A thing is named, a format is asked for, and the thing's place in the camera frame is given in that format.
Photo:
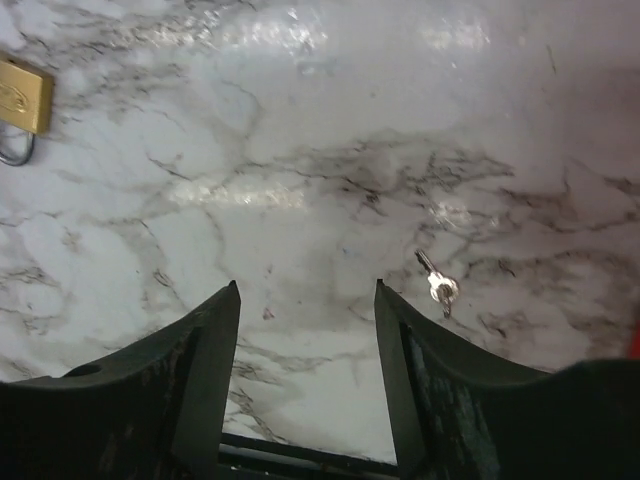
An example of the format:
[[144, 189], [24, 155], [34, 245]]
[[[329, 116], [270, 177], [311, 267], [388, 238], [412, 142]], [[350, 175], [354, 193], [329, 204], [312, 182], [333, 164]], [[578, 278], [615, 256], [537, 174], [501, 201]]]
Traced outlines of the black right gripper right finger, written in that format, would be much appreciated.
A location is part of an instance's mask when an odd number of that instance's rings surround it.
[[546, 373], [494, 355], [378, 283], [374, 314], [403, 479], [635, 479], [639, 364]]

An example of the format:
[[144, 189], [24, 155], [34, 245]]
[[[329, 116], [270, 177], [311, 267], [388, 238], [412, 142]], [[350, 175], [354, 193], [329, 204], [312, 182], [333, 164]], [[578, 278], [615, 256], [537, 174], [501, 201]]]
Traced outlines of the small brass padlock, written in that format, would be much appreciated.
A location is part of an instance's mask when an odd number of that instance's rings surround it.
[[54, 77], [43, 69], [1, 53], [1, 121], [27, 134], [25, 151], [1, 153], [2, 163], [17, 167], [31, 159], [35, 138], [50, 130], [54, 86]]

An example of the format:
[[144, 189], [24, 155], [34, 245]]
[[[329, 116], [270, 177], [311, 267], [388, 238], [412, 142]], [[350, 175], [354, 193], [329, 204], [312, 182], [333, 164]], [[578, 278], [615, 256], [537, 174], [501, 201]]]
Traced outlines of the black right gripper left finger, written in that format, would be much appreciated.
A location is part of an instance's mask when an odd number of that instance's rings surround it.
[[216, 478], [240, 306], [230, 282], [115, 353], [2, 384], [2, 478]]

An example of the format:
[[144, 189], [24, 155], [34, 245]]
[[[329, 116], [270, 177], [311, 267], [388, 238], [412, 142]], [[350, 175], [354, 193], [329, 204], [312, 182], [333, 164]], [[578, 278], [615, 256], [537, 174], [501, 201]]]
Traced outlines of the silver key pair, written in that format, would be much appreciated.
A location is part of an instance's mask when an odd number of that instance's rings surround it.
[[441, 305], [444, 317], [450, 318], [453, 304], [460, 294], [459, 283], [438, 270], [423, 250], [416, 249], [415, 256], [427, 272], [432, 299]]

